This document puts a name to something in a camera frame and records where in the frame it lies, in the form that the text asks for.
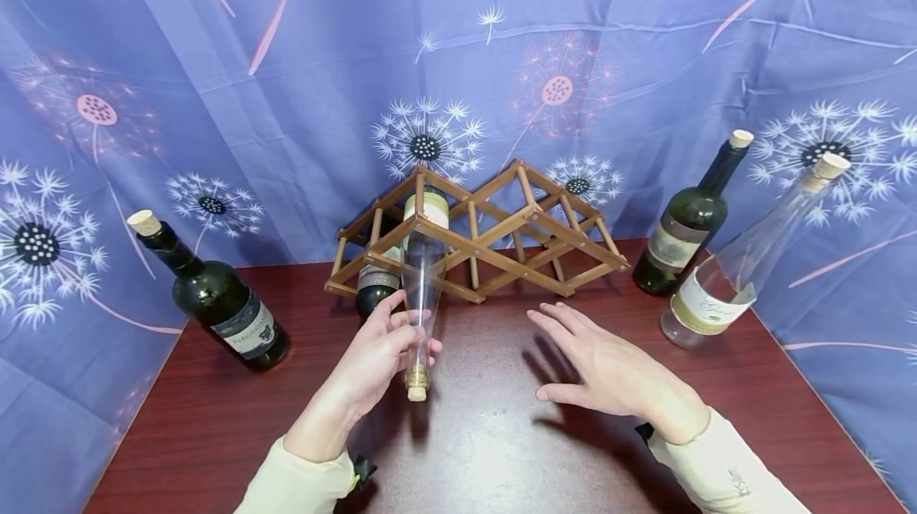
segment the wine bottle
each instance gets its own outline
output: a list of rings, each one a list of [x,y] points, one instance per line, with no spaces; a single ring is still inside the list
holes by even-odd
[[[792,232],[848,168],[844,158],[822,154],[771,212],[695,268],[662,314],[665,336],[689,349],[724,332],[755,302]]]
[[[652,295],[675,291],[683,274],[723,226],[728,214],[723,188],[754,138],[745,130],[732,132],[700,184],[682,189],[669,201],[634,267],[634,283],[641,290]]]
[[[404,218],[415,215],[416,196],[410,196],[404,205]],[[433,224],[448,229],[449,204],[442,190],[427,186],[423,190],[423,214]],[[404,304],[411,315],[411,325],[423,330],[423,339],[411,347],[404,373],[407,398],[412,402],[427,400],[430,387],[429,340],[433,338],[439,296],[446,278],[443,261],[449,250],[445,243],[425,236],[421,232],[409,233],[402,242],[402,257],[406,268],[402,283],[407,297]]]
[[[283,359],[290,345],[287,334],[235,269],[201,261],[150,210],[131,215],[127,224],[175,273],[173,301],[183,313],[224,341],[252,370],[270,369]]]
[[[382,214],[379,237],[385,237],[399,224],[400,222],[390,215]],[[400,261],[400,245],[392,245],[384,255],[393,261]],[[398,291],[399,287],[400,280],[397,273],[392,273],[382,266],[363,267],[360,270],[360,277],[357,278],[357,296],[354,299],[357,313],[360,314],[360,325],[366,322],[382,299]]]

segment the dark green wine bottle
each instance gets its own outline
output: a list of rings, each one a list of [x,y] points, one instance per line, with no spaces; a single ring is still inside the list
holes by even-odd
[[[634,267],[634,283],[641,290],[652,295],[675,292],[682,274],[688,273],[725,222],[728,206],[723,188],[753,139],[751,133],[735,130],[729,140],[723,142],[700,184],[682,189],[669,201]]]
[[[290,346],[283,328],[235,269],[201,261],[150,210],[127,218],[140,243],[175,273],[173,301],[219,337],[246,367],[263,371],[278,364]]]
[[[382,215],[379,237],[385,237],[399,224],[400,222],[390,215]],[[400,261],[399,245],[392,245],[384,255],[392,261]],[[398,291],[399,287],[400,278],[397,273],[392,273],[380,266],[363,267],[360,270],[360,277],[357,278],[357,296],[354,298],[357,313],[360,314],[360,325],[369,319],[369,315],[376,309],[376,305],[382,302],[382,299]]]

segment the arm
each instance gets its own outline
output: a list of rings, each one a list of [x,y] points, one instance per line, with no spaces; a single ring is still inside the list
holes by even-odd
[[[644,351],[557,303],[529,311],[583,377],[581,385],[544,385],[536,397],[649,422],[656,459],[675,473],[706,514],[809,512],[686,382]]]
[[[392,315],[403,300],[399,291],[369,316],[306,410],[273,443],[236,514],[330,514],[354,488],[358,477],[345,448],[350,431],[404,370],[408,347],[423,336],[410,326],[410,313]],[[442,350],[428,340],[431,352]]]

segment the clear glass bottle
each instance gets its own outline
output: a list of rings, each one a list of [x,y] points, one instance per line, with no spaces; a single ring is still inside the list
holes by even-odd
[[[416,197],[410,196],[405,203],[405,219],[414,216],[415,201]],[[449,208],[442,191],[432,186],[424,189],[423,214],[430,222],[448,229]],[[429,343],[439,310],[442,282],[446,278],[446,262],[442,260],[447,255],[445,243],[420,232],[412,232],[402,243],[402,287],[407,295],[404,307],[411,325],[423,329],[423,338],[408,354],[404,373],[407,398],[412,402],[427,400],[427,389],[430,387]]]
[[[665,337],[690,349],[723,333],[755,302],[792,233],[848,168],[844,158],[823,154],[760,222],[694,269],[662,314]]]

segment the hand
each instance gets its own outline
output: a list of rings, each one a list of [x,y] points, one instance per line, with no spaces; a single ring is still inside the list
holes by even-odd
[[[423,330],[410,326],[416,311],[396,313],[404,301],[400,290],[382,301],[357,332],[324,385],[287,432],[287,451],[308,461],[334,460],[344,450],[346,437],[357,420],[380,401],[398,371],[407,367],[408,350],[421,341]],[[429,337],[430,353],[443,344]],[[430,364],[435,363],[431,355]]]
[[[635,415],[673,444],[690,442],[707,429],[710,410],[697,392],[638,346],[563,303],[540,307],[547,315],[530,310],[529,319],[550,335],[583,383],[543,385],[536,392],[539,400]]]

